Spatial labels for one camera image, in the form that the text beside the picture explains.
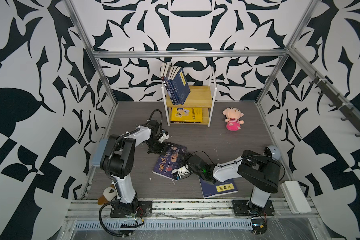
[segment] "wooden shelf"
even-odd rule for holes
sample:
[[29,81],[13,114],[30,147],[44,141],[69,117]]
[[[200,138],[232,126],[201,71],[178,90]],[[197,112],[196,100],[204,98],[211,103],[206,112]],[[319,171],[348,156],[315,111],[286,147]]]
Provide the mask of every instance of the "wooden shelf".
[[[209,122],[208,108],[202,108],[202,113],[203,113],[203,121],[201,123],[171,122],[171,124],[208,125],[208,122]],[[169,110],[169,116],[172,116],[172,108],[170,108],[170,110]]]
[[210,86],[189,86],[191,92],[183,105],[173,105],[167,94],[166,102],[168,108],[211,108],[212,95]]
[[217,92],[217,84],[216,77],[213,68],[211,67],[211,73],[209,75],[209,83],[208,85],[203,86],[189,86],[191,92],[189,93],[185,103],[183,105],[173,105],[171,99],[168,94],[165,96],[165,86],[161,84],[161,92],[163,94],[163,98],[165,98],[164,106],[165,106],[165,116],[167,117],[168,126],[171,125],[170,116],[172,113],[172,108],[202,108],[203,121],[201,123],[175,123],[173,124],[192,124],[192,125],[207,125],[208,127],[211,124],[213,105],[216,99]]

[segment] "hook rack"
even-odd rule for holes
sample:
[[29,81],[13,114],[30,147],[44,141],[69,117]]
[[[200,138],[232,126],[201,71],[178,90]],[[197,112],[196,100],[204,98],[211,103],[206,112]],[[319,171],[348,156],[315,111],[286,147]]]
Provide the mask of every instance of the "hook rack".
[[355,137],[360,137],[360,111],[344,97],[327,79],[319,79],[315,71],[315,79],[310,84],[316,84],[320,89],[320,95],[326,95],[332,104],[330,107],[336,107],[343,115],[342,121],[349,121],[358,131]]

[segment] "vent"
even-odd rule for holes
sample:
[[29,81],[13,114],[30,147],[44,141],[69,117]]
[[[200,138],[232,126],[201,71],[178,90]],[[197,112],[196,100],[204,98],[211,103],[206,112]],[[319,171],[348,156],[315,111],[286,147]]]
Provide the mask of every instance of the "vent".
[[[106,220],[107,228],[118,230],[120,224],[134,225],[134,220]],[[250,219],[184,219],[184,220],[145,220],[140,230],[199,230],[199,229],[242,229],[253,230]],[[99,221],[78,220],[76,230],[102,230]]]

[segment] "yellow book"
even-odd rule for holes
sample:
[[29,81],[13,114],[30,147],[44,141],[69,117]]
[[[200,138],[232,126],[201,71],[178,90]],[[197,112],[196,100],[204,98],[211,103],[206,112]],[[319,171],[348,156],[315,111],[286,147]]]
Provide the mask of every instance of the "yellow book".
[[202,108],[172,108],[172,122],[202,122]]

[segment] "brown plush toy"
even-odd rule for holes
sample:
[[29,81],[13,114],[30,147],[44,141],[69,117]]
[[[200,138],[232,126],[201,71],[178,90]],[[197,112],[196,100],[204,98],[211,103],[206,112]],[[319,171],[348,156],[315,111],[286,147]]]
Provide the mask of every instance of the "brown plush toy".
[[225,122],[227,123],[226,128],[230,131],[237,131],[241,129],[240,124],[244,124],[243,120],[239,120],[240,117],[244,116],[237,108],[226,108],[223,111],[223,114],[226,116]]
[[101,197],[99,197],[99,199],[97,200],[97,204],[103,205],[103,204],[109,203],[116,196],[117,196],[117,191],[115,190],[115,186],[111,185],[110,187],[107,187],[106,189],[104,189],[103,195]]

